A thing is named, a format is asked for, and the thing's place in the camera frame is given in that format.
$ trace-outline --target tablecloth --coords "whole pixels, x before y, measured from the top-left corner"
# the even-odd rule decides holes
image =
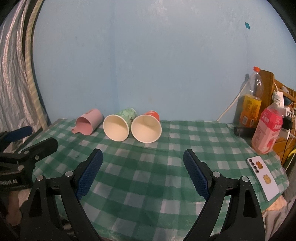
[[[257,154],[233,134],[233,126],[206,121],[162,121],[157,142],[144,144],[130,134],[115,142],[102,125],[90,136],[73,134],[75,120],[61,120],[31,144],[54,137],[58,150],[36,163],[32,179],[40,174],[58,177],[87,159],[94,148],[103,151],[103,164],[81,204],[97,232],[112,240],[183,240],[205,201],[184,167],[183,152],[191,148],[212,171],[239,179],[247,176],[261,210],[269,207],[288,187],[287,176],[275,152],[262,155],[280,193],[267,202],[246,159]],[[61,199],[57,205],[62,215]],[[212,234],[218,233],[229,205],[226,197]]]

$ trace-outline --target metal screw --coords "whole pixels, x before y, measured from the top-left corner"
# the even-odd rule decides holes
[[[245,177],[245,176],[242,177],[242,180],[243,180],[244,182],[246,182],[246,183],[249,181],[249,179],[248,179],[247,177]]]
[[[71,177],[73,175],[73,172],[72,171],[67,171],[66,173],[65,173],[65,176],[66,177]]]
[[[43,179],[43,176],[42,176],[42,175],[40,175],[40,176],[38,176],[38,177],[36,178],[37,181],[41,181],[42,179]]]
[[[219,172],[213,172],[213,176],[214,177],[219,177],[219,176],[221,176],[221,174]]]
[[[17,167],[17,169],[18,169],[19,171],[23,170],[23,169],[24,169],[24,165],[19,165],[19,166]]]

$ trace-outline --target blue wall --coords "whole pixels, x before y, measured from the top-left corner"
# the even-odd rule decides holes
[[[52,122],[94,107],[215,120],[253,66],[296,89],[296,44],[266,0],[45,0],[33,60]]]

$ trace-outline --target blue gripper pad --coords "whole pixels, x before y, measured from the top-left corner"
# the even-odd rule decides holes
[[[32,135],[33,129],[30,126],[25,126],[20,129],[17,129],[15,131],[9,132],[5,136],[5,141],[7,142],[16,142],[18,140],[21,140],[27,136]]]
[[[103,152],[98,149],[97,153],[94,155],[93,159],[90,161],[78,181],[78,187],[75,195],[79,200],[88,193],[102,163]]]
[[[205,200],[208,200],[210,197],[208,181],[187,150],[184,152],[183,162],[198,195],[202,196]]]

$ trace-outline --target orange bottle cap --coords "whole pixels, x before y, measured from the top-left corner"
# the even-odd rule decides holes
[[[259,68],[259,67],[256,67],[256,66],[254,66],[254,71],[256,71],[256,72],[260,72],[260,68]]]

